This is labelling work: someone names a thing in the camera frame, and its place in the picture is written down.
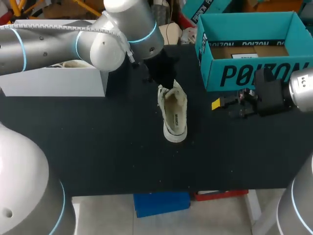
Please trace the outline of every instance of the white sneaker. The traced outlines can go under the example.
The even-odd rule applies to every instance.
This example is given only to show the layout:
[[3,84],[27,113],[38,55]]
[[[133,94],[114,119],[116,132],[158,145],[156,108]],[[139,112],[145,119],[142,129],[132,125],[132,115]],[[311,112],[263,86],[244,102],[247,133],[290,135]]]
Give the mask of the white sneaker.
[[159,85],[157,102],[162,111],[165,138],[174,143],[182,142],[187,137],[187,95],[174,80],[172,89]]

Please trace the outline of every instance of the shoebox lid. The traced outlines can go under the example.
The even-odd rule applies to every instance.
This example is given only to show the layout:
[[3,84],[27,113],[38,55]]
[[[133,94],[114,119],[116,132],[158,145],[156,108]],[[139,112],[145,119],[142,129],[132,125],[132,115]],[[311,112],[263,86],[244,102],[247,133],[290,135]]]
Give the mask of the shoebox lid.
[[189,0],[182,8],[182,12],[196,24],[201,14],[222,13],[230,3],[231,0]]
[[294,12],[201,15],[195,48],[207,91],[254,89],[264,67],[285,82],[313,67],[313,38]]

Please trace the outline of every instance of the robotic arm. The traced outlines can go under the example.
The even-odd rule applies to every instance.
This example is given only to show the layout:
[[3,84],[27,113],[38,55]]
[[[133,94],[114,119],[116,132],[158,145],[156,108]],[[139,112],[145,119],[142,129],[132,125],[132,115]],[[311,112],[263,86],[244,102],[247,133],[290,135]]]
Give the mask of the robotic arm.
[[174,60],[146,0],[104,0],[106,12],[94,23],[0,26],[0,75],[81,59],[101,71],[113,71],[128,55],[144,62],[150,77],[172,88]]

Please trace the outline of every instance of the shoebox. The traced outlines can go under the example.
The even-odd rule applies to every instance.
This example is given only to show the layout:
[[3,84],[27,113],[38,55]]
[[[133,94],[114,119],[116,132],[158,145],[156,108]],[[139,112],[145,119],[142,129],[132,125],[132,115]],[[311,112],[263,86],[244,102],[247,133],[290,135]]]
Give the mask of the shoebox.
[[195,45],[207,91],[254,89],[254,72],[288,81],[313,67],[313,38],[294,12],[205,14]]
[[243,12],[299,12],[303,0],[244,0]]
[[[16,20],[15,24],[71,22],[73,20]],[[6,96],[104,97],[108,76],[108,72],[89,64],[85,68],[42,68],[0,76],[0,87]]]
[[204,13],[223,13],[231,0],[188,0],[182,8],[183,15],[197,24],[199,16]]
[[187,192],[158,192],[134,194],[137,218],[188,209],[190,196]]

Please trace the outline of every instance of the black tabletop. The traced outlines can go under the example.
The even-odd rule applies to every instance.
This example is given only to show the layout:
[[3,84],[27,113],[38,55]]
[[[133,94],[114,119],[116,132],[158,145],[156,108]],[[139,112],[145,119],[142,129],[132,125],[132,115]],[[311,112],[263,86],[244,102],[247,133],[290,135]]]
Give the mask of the black tabletop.
[[5,97],[0,121],[32,139],[71,196],[284,188],[313,151],[313,114],[230,119],[211,111],[193,46],[167,46],[188,95],[187,139],[168,142],[157,85],[128,63],[105,98]]

